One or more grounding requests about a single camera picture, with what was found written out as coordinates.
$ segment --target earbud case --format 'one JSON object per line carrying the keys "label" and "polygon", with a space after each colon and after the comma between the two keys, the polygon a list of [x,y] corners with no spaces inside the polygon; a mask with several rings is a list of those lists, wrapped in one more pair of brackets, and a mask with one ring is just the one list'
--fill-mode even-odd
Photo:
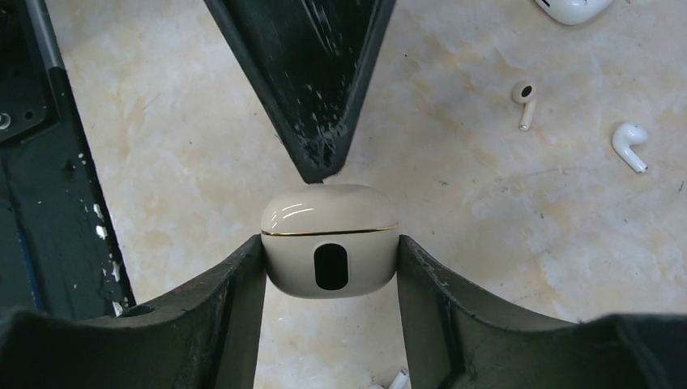
{"label": "earbud case", "polygon": [[360,185],[310,185],[273,199],[262,215],[267,274],[305,298],[371,293],[394,276],[398,218],[390,200]]}

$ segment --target scratched black paint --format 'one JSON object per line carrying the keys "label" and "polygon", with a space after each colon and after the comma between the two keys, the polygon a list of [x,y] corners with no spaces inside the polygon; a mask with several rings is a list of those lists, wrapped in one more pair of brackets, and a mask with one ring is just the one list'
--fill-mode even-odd
{"label": "scratched black paint", "polygon": [[0,310],[0,387],[254,387],[267,277],[260,236],[120,317]]}
{"label": "scratched black paint", "polygon": [[0,308],[114,314],[114,302],[126,308],[134,296],[69,80],[59,66],[46,69],[27,3],[3,9],[20,30],[0,40],[0,109],[12,117],[0,130]]}
{"label": "scratched black paint", "polygon": [[344,166],[394,0],[206,0],[305,182]]}
{"label": "scratched black paint", "polygon": [[687,316],[563,322],[487,292],[406,236],[397,282],[412,387],[686,387]]}

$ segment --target black metal frame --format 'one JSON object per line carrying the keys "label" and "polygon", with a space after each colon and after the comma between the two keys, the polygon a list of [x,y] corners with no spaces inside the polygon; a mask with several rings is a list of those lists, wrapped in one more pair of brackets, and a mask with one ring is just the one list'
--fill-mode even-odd
{"label": "black metal frame", "polygon": [[0,26],[0,112],[12,117],[0,130],[0,307],[74,320],[114,314],[113,303],[135,305],[134,295],[45,4],[15,0],[8,10]]}

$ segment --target beige tile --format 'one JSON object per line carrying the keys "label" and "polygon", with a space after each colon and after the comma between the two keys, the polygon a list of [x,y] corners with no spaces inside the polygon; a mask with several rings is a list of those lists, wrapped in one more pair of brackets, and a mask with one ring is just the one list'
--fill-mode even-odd
{"label": "beige tile", "polygon": [[[139,301],[218,263],[304,185],[202,2],[48,1]],[[687,312],[687,4],[567,28],[534,2],[399,1],[348,166],[468,279],[568,320]],[[510,89],[534,79],[532,130]],[[651,167],[610,147],[637,122]],[[405,364],[395,283],[304,301],[269,286],[258,388],[367,387]]]}

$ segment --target gold trim line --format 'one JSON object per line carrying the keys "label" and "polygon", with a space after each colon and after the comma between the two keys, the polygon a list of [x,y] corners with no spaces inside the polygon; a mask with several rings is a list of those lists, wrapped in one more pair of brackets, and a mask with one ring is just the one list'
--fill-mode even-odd
{"label": "gold trim line", "polygon": [[267,235],[268,237],[322,237],[326,235],[348,235],[351,233],[376,233],[379,231],[388,231],[390,229],[395,229],[399,226],[397,221],[395,224],[387,225],[386,227],[380,227],[378,229],[354,229],[349,231],[327,231],[325,233],[269,233],[267,231],[262,231],[262,235]]}

